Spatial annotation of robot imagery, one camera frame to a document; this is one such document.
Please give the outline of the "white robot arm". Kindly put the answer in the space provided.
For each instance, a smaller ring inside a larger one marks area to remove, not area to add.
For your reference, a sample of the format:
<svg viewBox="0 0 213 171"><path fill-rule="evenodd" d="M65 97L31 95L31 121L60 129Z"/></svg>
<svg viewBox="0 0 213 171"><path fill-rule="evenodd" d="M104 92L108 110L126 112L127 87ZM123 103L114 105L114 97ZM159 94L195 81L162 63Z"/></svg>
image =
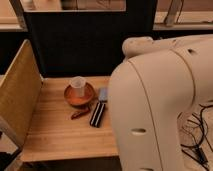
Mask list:
<svg viewBox="0 0 213 171"><path fill-rule="evenodd" d="M179 128L213 99L213 34L123 42L108 105L123 171L185 171Z"/></svg>

